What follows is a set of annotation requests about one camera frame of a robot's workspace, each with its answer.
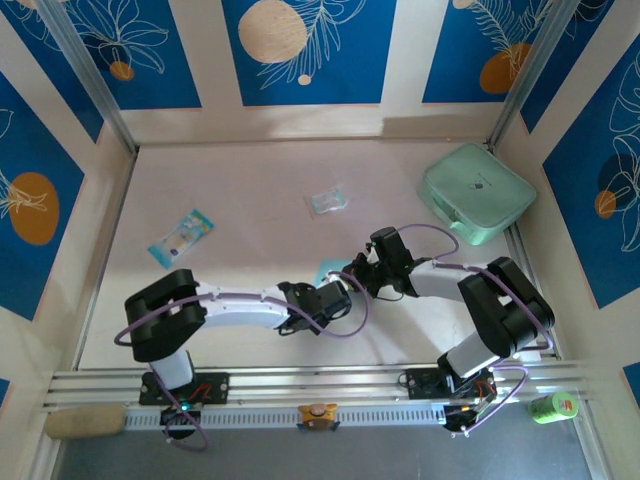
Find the beige sponge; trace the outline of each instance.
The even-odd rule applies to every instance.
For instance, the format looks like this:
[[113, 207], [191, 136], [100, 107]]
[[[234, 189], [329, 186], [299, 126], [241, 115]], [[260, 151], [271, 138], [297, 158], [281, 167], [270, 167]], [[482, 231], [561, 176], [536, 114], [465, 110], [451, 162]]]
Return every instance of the beige sponge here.
[[127, 409], [123, 405], [95, 405], [53, 412], [44, 431], [54, 440], [106, 437], [124, 429]]

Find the green cup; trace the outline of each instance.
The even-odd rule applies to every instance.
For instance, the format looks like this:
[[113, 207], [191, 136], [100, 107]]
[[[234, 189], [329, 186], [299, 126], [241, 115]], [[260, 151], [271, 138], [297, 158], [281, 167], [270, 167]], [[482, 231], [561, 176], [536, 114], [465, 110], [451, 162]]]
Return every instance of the green cup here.
[[557, 392], [537, 398], [529, 404], [529, 414], [537, 423], [552, 423], [574, 418], [578, 414], [578, 400], [567, 392]]

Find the cable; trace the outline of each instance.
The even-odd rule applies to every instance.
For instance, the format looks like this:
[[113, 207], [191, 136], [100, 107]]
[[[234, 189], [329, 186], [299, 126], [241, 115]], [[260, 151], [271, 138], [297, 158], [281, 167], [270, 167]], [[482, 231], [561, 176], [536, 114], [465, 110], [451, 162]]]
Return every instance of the cable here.
[[462, 408], [460, 408], [459, 410], [451, 410], [450, 412], [446, 412], [444, 414], [445, 417], [451, 417], [453, 415], [457, 415], [459, 413], [468, 413], [471, 410], [471, 407], [469, 405], [464, 405]]
[[206, 400], [207, 400], [207, 397], [208, 397], [208, 396], [209, 396], [209, 394], [211, 393], [212, 388], [213, 388], [213, 387], [212, 387], [212, 386], [211, 386], [211, 384], [209, 384], [209, 383], [201, 383], [201, 384], [198, 386], [198, 388], [196, 388], [196, 389], [193, 391], [193, 393], [189, 396], [189, 398], [187, 398], [187, 402], [191, 403], [191, 402], [193, 402], [193, 401], [197, 400], [197, 399], [198, 399], [198, 394], [199, 394], [199, 393], [201, 393], [201, 392], [203, 392], [203, 391], [204, 391], [204, 393], [202, 393], [202, 401], [203, 401], [203, 402], [204, 402], [204, 401], [206, 401]]
[[131, 347], [132, 346], [131, 342], [122, 341], [122, 337], [124, 337], [127, 333], [133, 332], [134, 330], [140, 328], [142, 325], [144, 325], [148, 321], [153, 320], [156, 317], [159, 317], [160, 315], [162, 315], [165, 312], [168, 312], [172, 308], [180, 307], [186, 303], [199, 302], [200, 300], [211, 300], [212, 297], [213, 297], [212, 293], [206, 293], [203, 295], [193, 295], [191, 297], [182, 298], [180, 300], [176, 300], [175, 302], [168, 303], [167, 305], [163, 305], [162, 307], [155, 309], [153, 312], [149, 312], [146, 315], [140, 317], [138, 320], [133, 322], [127, 328], [119, 332], [116, 335], [116, 338], [113, 339], [113, 343], [115, 343], [120, 347]]
[[158, 383], [160, 390], [162, 390], [162, 393], [164, 393], [169, 401], [173, 403], [173, 405], [178, 409], [178, 412], [180, 412], [180, 414], [184, 416], [184, 418], [186, 418], [187, 421], [195, 427], [195, 429], [200, 433], [202, 439], [204, 440], [204, 445], [201, 445], [199, 447], [187, 445], [183, 442], [176, 442], [175, 439], [172, 438], [171, 435], [169, 435], [169, 425], [171, 424], [171, 421], [167, 421], [163, 430], [164, 436], [167, 439], [167, 443], [188, 452], [204, 452], [205, 450], [207, 450], [209, 448], [209, 436], [207, 435], [207, 432], [204, 430], [202, 425], [200, 425], [200, 422], [193, 418], [193, 416], [189, 412], [182, 410], [182, 405], [180, 405], [180, 402], [176, 400], [176, 397], [174, 397], [169, 389], [164, 385], [164, 383], [160, 379], [160, 375], [158, 375], [158, 373], [153, 368], [151, 369], [151, 371], [153, 372], [153, 376], [156, 377], [156, 382]]
[[513, 398], [520, 391], [522, 386], [525, 384], [525, 382], [529, 378], [529, 369], [527, 367], [523, 367], [523, 366], [520, 366], [520, 365], [510, 365], [510, 366], [505, 366], [505, 367], [493, 367], [493, 370], [520, 370], [524, 374], [522, 375], [522, 378], [520, 379], [518, 384], [515, 387], [513, 387], [513, 389], [509, 392], [509, 394], [506, 397], [504, 397], [504, 399], [502, 399], [502, 401], [498, 405], [496, 405], [496, 407], [494, 409], [492, 409], [484, 417], [482, 417], [480, 420], [476, 421], [476, 423], [474, 423], [473, 425], [471, 425], [469, 428], [465, 429], [464, 431], [452, 433], [452, 436], [454, 436], [454, 437], [456, 437], [457, 435], [468, 436], [472, 431], [474, 431], [476, 428], [478, 428], [480, 425], [482, 425], [484, 422], [486, 422], [492, 416], [494, 416], [498, 412], [498, 410], [500, 410], [511, 398]]
[[[171, 302], [171, 303], [169, 303], [167, 305], [163, 305], [162, 307], [157, 308], [154, 311], [147, 313], [146, 315], [143, 315], [141, 318], [139, 318], [138, 320], [133, 322], [127, 328], [125, 328], [124, 330], [119, 332], [115, 336], [113, 341], [114, 341], [114, 343], [116, 345], [124, 346], [124, 347], [130, 347], [130, 346], [132, 346], [131, 342], [123, 342], [122, 341], [122, 337], [124, 337], [127, 334], [130, 334], [131, 332], [133, 332], [137, 328], [140, 328], [142, 325], [144, 325], [145, 323], [153, 320], [154, 318], [157, 318], [159, 315], [162, 315], [163, 313], [168, 312], [172, 308], [179, 307], [179, 306], [182, 306], [182, 305], [185, 305], [185, 304], [188, 304], [188, 303], [199, 302], [200, 300], [215, 301], [216, 299], [224, 299], [224, 298], [229, 298], [229, 299], [231, 299], [231, 298], [235, 298], [235, 299], [252, 299], [252, 300], [256, 300], [258, 302], [266, 301], [266, 302], [269, 302], [269, 303], [273, 303], [275, 305], [280, 305], [280, 306], [283, 306], [283, 307], [285, 307], [285, 308], [287, 308], [289, 310], [292, 310], [295, 313], [297, 313], [298, 315], [300, 315], [302, 318], [304, 318], [312, 326], [317, 328], [324, 335], [328, 335], [328, 336], [333, 337], [333, 338], [349, 338], [349, 337], [353, 337], [354, 335], [359, 333], [364, 328], [364, 326], [366, 325], [366, 323], [367, 323], [367, 321], [369, 319], [369, 312], [371, 310], [371, 298], [370, 298], [368, 292], [362, 286], [362, 284], [354, 276], [349, 275], [348, 273], [337, 272], [337, 271], [334, 271], [334, 270], [328, 272], [327, 275], [337, 275], [339, 277], [346, 278], [350, 282], [353, 282], [353, 284], [356, 287], [358, 287], [358, 289], [364, 295], [364, 299], [365, 299], [364, 319], [362, 320], [362, 323], [360, 324], [360, 326], [358, 328], [356, 328], [351, 333], [338, 334], [338, 333], [330, 332], [330, 331], [326, 330], [325, 328], [321, 327], [313, 318], [311, 318], [311, 316], [308, 313], [306, 313], [305, 311], [303, 311], [302, 309], [300, 309], [299, 307], [297, 307], [295, 305], [292, 305], [292, 304], [290, 304], [290, 303], [288, 303], [286, 301], [280, 300], [279, 298], [262, 297], [262, 295], [259, 294], [259, 293], [255, 293], [255, 294], [254, 293], [222, 293], [222, 294], [218, 295], [217, 297], [215, 297], [213, 293], [207, 293], [207, 294], [203, 294], [203, 295], [193, 295], [193, 296], [188, 297], [188, 298], [183, 298], [183, 299], [180, 299], [180, 300], [176, 300], [176, 301]], [[192, 447], [192, 446], [186, 445], [186, 444], [184, 444], [182, 442], [174, 442], [174, 439], [169, 435], [169, 426], [170, 426], [171, 422], [167, 422], [167, 424], [165, 425], [165, 428], [164, 428], [164, 435], [167, 438], [167, 442], [172, 444], [172, 445], [174, 445], [174, 446], [176, 446], [176, 447], [178, 447], [178, 448], [180, 448], [180, 449], [182, 449], [182, 450], [188, 450], [188, 451], [191, 451], [191, 452], [203, 452], [203, 451], [205, 451], [207, 448], [209, 448], [209, 437], [207, 436], [207, 433], [205, 432], [204, 428], [202, 428], [202, 426], [198, 423], [198, 421], [195, 418], [193, 418], [193, 416], [191, 414], [189, 414], [186, 411], [182, 411], [182, 405], [171, 394], [169, 389], [167, 389], [167, 387], [164, 385], [164, 383], [160, 379], [160, 376], [153, 369], [153, 367], [151, 368], [151, 371], [153, 372], [153, 375], [155, 376], [156, 382], [158, 383], [158, 386], [160, 387], [160, 390], [162, 390], [162, 393], [164, 393], [164, 395], [167, 397], [167, 399], [169, 399], [169, 401], [179, 411], [182, 412], [181, 414], [189, 421], [189, 423], [191, 423], [196, 428], [196, 430], [198, 430], [198, 432], [200, 432], [200, 434], [202, 435], [202, 437], [204, 439], [204, 445], [200, 446], [200, 447]]]
[[436, 230], [440, 233], [444, 233], [447, 237], [451, 239], [454, 245], [453, 250], [451, 250], [450, 252], [441, 253], [440, 255], [433, 257], [434, 260], [439, 260], [441, 258], [448, 257], [449, 255], [453, 255], [458, 250], [460, 250], [460, 243], [458, 243], [458, 239], [451, 232], [449, 232], [448, 230], [442, 227], [438, 227], [437, 225], [430, 225], [428, 223], [410, 223], [409, 225], [405, 225], [404, 227], [398, 228], [397, 231], [398, 233], [400, 233], [402, 230], [407, 230], [409, 228], [430, 228], [431, 230]]
[[[404, 382], [401, 381], [400, 379], [402, 378], [402, 376], [404, 375]], [[409, 388], [409, 384], [407, 383], [407, 374], [406, 372], [402, 372], [400, 375], [398, 375], [398, 385], [400, 385], [402, 388]]]
[[311, 318], [311, 316], [307, 312], [300, 309], [299, 307], [292, 305], [288, 302], [285, 302], [284, 300], [280, 300], [279, 298], [263, 297], [259, 293], [221, 293], [220, 295], [218, 295], [217, 298], [220, 298], [220, 299], [228, 298], [228, 299], [237, 299], [237, 300], [257, 300], [257, 301], [266, 301], [269, 303], [273, 303], [274, 305], [279, 305], [289, 310], [293, 310], [295, 313], [297, 313], [302, 318], [304, 318], [314, 328], [318, 329], [320, 333], [324, 335], [327, 335], [332, 338], [353, 337], [354, 335], [357, 335], [358, 333], [360, 333], [360, 331], [367, 324], [367, 321], [369, 319], [369, 312], [371, 310], [371, 297], [369, 296], [369, 293], [365, 290], [365, 288], [362, 286], [362, 284], [358, 281], [356, 277], [349, 275], [348, 273], [345, 273], [345, 272], [338, 272], [336, 270], [331, 270], [330, 272], [327, 272], [327, 276], [331, 276], [331, 275], [337, 275], [338, 277], [342, 277], [349, 280], [350, 282], [353, 282], [353, 284], [356, 287], [358, 287], [358, 290], [360, 290], [364, 295], [364, 319], [362, 320], [362, 323], [360, 324], [360, 326], [356, 328], [353, 332], [344, 333], [344, 334], [330, 332], [326, 328], [321, 327], [318, 324], [318, 322], [316, 322], [313, 318]]
[[494, 395], [496, 395], [496, 389], [493, 388], [493, 385], [491, 385], [489, 382], [487, 382], [486, 380], [482, 380], [482, 383], [484, 383], [487, 387], [489, 387], [489, 390], [491, 390], [491, 393], [493, 393]]
[[382, 300], [383, 302], [399, 302], [404, 298], [404, 293], [401, 294], [398, 298], [384, 298], [384, 297], [376, 297], [376, 300]]
[[520, 350], [521, 352], [525, 352], [525, 351], [529, 351], [530, 352], [530, 351], [538, 351], [538, 350], [551, 350], [553, 348], [553, 338], [551, 337], [551, 334], [549, 333], [549, 331], [542, 325], [542, 323], [540, 323], [540, 320], [538, 320], [538, 318], [524, 304], [524, 302], [522, 300], [520, 300], [520, 298], [513, 292], [513, 290], [511, 290], [509, 287], [507, 287], [507, 285], [502, 280], [500, 280], [496, 275], [491, 273], [489, 270], [486, 270], [486, 269], [480, 268], [480, 267], [474, 267], [474, 266], [465, 267], [464, 265], [460, 265], [460, 264], [457, 264], [457, 263], [436, 263], [435, 266], [438, 267], [438, 268], [449, 268], [449, 269], [453, 269], [453, 270], [464, 270], [464, 271], [468, 271], [468, 272], [480, 273], [480, 274], [484, 275], [485, 277], [489, 278], [491, 281], [493, 281], [493, 283], [495, 283], [498, 287], [500, 287], [500, 289], [504, 293], [506, 293], [509, 297], [511, 297], [511, 300], [513, 300], [515, 302], [515, 304], [518, 306], [518, 308], [520, 308], [520, 310], [522, 310], [524, 312], [524, 314], [527, 316], [529, 321], [531, 323], [533, 323], [533, 325], [536, 327], [536, 329], [538, 330], [538, 333], [540, 335], [542, 335], [544, 337], [544, 339], [546, 340], [546, 342], [547, 342], [546, 345], [536, 345], [534, 347], [524, 347], [522, 350]]
[[478, 398], [478, 403], [480, 403], [484, 398], [484, 389], [482, 388], [482, 383], [476, 382], [476, 385], [478, 386], [478, 392], [480, 393], [480, 397]]
[[274, 305], [279, 305], [282, 307], [285, 307], [289, 310], [294, 311], [295, 313], [297, 313], [298, 315], [300, 315], [302, 318], [304, 318], [307, 322], [309, 322], [314, 328], [317, 328], [318, 331], [320, 331], [320, 333], [327, 335], [329, 337], [333, 337], [333, 338], [349, 338], [349, 337], [353, 337], [354, 335], [356, 335], [357, 333], [360, 333], [360, 331], [364, 328], [364, 326], [366, 325], [368, 319], [369, 319], [369, 312], [371, 310], [371, 297], [369, 296], [369, 293], [365, 290], [365, 288], [362, 286], [362, 284], [358, 281], [358, 279], [356, 279], [354, 276], [349, 275], [348, 273], [345, 272], [338, 272], [335, 270], [332, 270], [330, 272], [327, 273], [327, 275], [337, 275], [339, 277], [342, 278], [346, 278], [347, 280], [349, 280], [350, 282], [353, 282], [353, 284], [358, 287], [358, 290], [360, 290], [362, 292], [362, 294], [364, 295], [364, 300], [365, 300], [365, 311], [364, 311], [364, 319], [362, 320], [362, 323], [360, 324], [360, 326], [358, 328], [356, 328], [353, 332], [350, 333], [346, 333], [346, 334], [339, 334], [339, 333], [333, 333], [330, 332], [329, 330], [321, 327], [318, 322], [316, 322], [308, 313], [306, 313], [305, 311], [303, 311], [302, 309], [300, 309], [299, 307], [292, 305], [284, 300], [280, 300], [279, 298], [275, 298], [275, 297], [263, 297], [262, 294], [260, 293], [221, 293], [219, 294], [217, 297], [214, 296], [213, 293], [206, 293], [206, 294], [202, 294], [202, 295], [193, 295], [191, 297], [188, 298], [183, 298], [181, 300], [176, 300], [175, 302], [171, 302], [168, 303], [167, 305], [164, 305], [160, 308], [157, 308], [156, 310], [147, 313], [146, 315], [142, 316], [141, 318], [139, 318], [138, 320], [136, 320], [135, 322], [133, 322], [131, 325], [129, 325], [127, 328], [125, 328], [124, 330], [122, 330], [121, 332], [119, 332], [116, 337], [114, 338], [114, 343], [116, 345], [122, 346], [122, 347], [130, 347], [131, 342], [123, 342], [122, 341], [122, 337], [124, 337], [126, 334], [131, 333], [132, 331], [140, 328], [142, 325], [144, 325], [145, 323], [149, 322], [150, 320], [153, 320], [154, 318], [158, 317], [159, 315], [162, 315], [165, 312], [168, 312], [169, 310], [171, 310], [172, 308], [175, 307], [179, 307], [181, 305], [185, 305], [187, 303], [194, 303], [194, 302], [199, 302], [200, 300], [207, 300], [207, 301], [215, 301], [216, 299], [240, 299], [240, 300], [256, 300], [258, 302], [268, 302], [268, 303], [272, 303]]

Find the white floor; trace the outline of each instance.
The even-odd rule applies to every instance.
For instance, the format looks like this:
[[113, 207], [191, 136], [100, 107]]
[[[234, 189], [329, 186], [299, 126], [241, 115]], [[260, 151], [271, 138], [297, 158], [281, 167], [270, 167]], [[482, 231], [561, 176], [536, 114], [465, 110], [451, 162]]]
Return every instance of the white floor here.
[[[113, 337], [127, 322], [124, 301], [167, 271], [147, 247], [197, 208], [215, 229], [176, 264], [196, 280], [228, 287], [312, 283], [325, 259], [353, 259], [385, 226], [438, 220], [416, 195], [424, 169], [457, 145], [424, 141], [306, 141], [151, 147], [140, 152], [80, 368], [133, 367]], [[306, 197], [339, 185], [341, 211], [310, 213]], [[403, 234], [414, 257], [451, 246], [437, 232]], [[452, 260], [487, 263], [509, 255], [504, 237], [482, 247], [462, 244]], [[355, 328], [361, 299], [336, 332]], [[354, 338], [300, 332], [280, 337], [259, 328], [201, 331], [187, 347], [196, 366], [376, 365], [433, 362], [473, 331], [462, 304], [435, 298], [374, 301]]]

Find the mint green pouch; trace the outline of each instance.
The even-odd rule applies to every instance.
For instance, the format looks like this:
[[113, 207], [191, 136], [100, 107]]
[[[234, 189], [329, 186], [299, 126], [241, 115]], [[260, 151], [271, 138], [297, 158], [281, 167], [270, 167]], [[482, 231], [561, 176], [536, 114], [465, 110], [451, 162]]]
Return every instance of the mint green pouch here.
[[447, 227], [481, 245], [515, 222], [536, 191], [482, 146], [467, 143], [427, 168], [418, 195]]

